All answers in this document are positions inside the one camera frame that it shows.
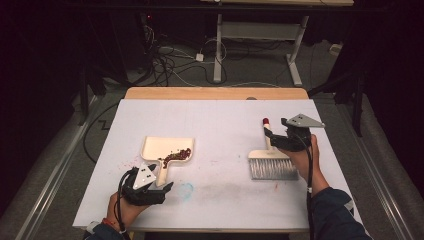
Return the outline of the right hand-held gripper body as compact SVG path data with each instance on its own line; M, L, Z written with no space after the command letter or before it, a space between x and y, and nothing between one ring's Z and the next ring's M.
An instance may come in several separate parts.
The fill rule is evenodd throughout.
M300 152L311 146L311 128L324 128L325 124L308 117L304 114L298 114L287 119L290 127L286 128L286 135L279 137L277 142L271 142L271 145L279 149L290 152Z

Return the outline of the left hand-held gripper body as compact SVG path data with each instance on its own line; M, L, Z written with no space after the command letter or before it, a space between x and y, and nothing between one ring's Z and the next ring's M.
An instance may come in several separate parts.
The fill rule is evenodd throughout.
M162 204L165 194L158 190L150 189L156 176L150 171L148 165L132 167L121 178L119 192L131 205L147 206Z

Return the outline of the cream plastic dustpan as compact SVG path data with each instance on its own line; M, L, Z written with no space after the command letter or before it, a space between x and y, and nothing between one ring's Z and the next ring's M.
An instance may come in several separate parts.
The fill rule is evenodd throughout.
M190 148L191 155L185 160L165 160L170 153L177 153L182 149ZM148 162L157 162L156 186L163 186L167 182L167 173L173 163L188 162L194 150L193 138L167 138L147 136L144 139L140 155L143 160Z

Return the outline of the pile of red crumbs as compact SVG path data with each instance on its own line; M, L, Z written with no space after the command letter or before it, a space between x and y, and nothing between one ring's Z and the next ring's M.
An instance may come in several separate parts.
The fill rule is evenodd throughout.
M192 150L190 148L182 149L177 153L170 153L165 157L165 160L185 160L191 155Z

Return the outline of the cream brush with red-tipped handle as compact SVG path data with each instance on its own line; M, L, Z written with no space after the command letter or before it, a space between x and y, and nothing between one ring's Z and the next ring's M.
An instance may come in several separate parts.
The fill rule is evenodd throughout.
M290 158L271 145L265 137L266 149L252 150L248 154L253 180L298 180L299 175Z

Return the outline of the person's left hand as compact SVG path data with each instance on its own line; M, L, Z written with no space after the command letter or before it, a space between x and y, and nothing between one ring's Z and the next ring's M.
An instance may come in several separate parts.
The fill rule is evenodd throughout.
M146 209L147 206L131 205L124 198L118 199L118 194L114 193L110 196L105 218L122 223L125 228L128 228Z

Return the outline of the person's right hand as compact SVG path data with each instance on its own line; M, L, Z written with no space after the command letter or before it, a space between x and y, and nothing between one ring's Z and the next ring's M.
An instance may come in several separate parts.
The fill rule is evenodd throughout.
M286 154L295 165L299 174L305 181L308 181L309 176L312 177L311 196L315 196L320 191L329 187L327 180L325 179L319 164L319 148L317 144L317 137L311 135L311 146L309 150L303 150L301 152L290 152L281 149L281 152Z

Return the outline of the white table cover board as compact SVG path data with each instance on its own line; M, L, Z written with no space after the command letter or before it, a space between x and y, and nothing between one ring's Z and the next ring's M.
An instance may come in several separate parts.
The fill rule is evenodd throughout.
M280 121L319 114L311 100L123 100L93 170L73 225L84 228L106 214L122 175L141 162L147 136L189 137L193 156L168 170L172 190L144 211L141 231L305 232L306 184L254 181L248 154L264 148L262 121L276 134Z

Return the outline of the red wrist band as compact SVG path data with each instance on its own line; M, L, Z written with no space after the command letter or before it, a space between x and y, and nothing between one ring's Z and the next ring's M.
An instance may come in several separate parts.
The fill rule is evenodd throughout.
M109 227L111 227L111 228L113 228L113 229L115 229L115 230L119 230L119 227L117 228L116 226L115 226L115 222L112 222L112 221L110 221L108 218L103 218L102 219L102 224L105 224L105 225L108 225Z

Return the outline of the black metal stand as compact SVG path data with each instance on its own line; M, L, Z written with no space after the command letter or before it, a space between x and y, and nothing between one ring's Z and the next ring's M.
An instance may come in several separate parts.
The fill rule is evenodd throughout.
M353 104L351 116L352 127L358 137L362 136L361 115L365 76L366 74L363 71L347 71L307 91L307 95L312 97L321 92L334 90L334 101L336 104L347 104L351 102Z
M91 89L95 96L104 96L106 94L102 71L98 66L84 65L79 71L80 126L86 122L89 115L88 89Z

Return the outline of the wooden table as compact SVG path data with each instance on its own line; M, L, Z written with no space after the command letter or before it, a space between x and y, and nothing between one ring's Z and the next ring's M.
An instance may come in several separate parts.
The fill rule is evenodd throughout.
M150 100L307 100L302 88L253 87L131 87L125 99Z

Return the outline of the metal floor rail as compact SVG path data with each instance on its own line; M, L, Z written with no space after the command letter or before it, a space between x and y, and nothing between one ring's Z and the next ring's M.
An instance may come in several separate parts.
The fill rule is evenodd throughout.
M62 157L52 170L39 197L35 201L34 206L15 237L15 240L32 240L34 238L70 167L75 149L88 129L89 122L92 118L93 114L88 113L82 122L74 129L73 135L70 138L70 143L65 148Z
M360 120L362 135L359 136L351 126L350 108L340 105L338 110L359 148L360 160L378 197L378 206L384 210L384 219L394 231L395 240L417 240L419 230L415 227L414 209L421 207L421 197L380 125L373 116L366 115Z

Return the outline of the white metal desk frame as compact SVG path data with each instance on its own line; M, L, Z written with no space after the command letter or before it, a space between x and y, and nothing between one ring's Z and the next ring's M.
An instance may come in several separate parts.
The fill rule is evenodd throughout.
M343 7L352 7L354 0L201 0L202 2L214 3L216 7L252 7L254 13L259 12L260 7L300 7L304 10L318 9L340 10ZM217 14L216 22L216 50L214 57L213 82L222 83L224 77L223 61L227 54L227 48L223 39L252 39L252 40L289 40L294 42L291 53L285 56L286 65L291 79L296 87L303 85L300 78L296 58L303 40L309 20L309 14L301 14L301 19L296 23L265 23L260 20L236 21L223 18L222 13Z

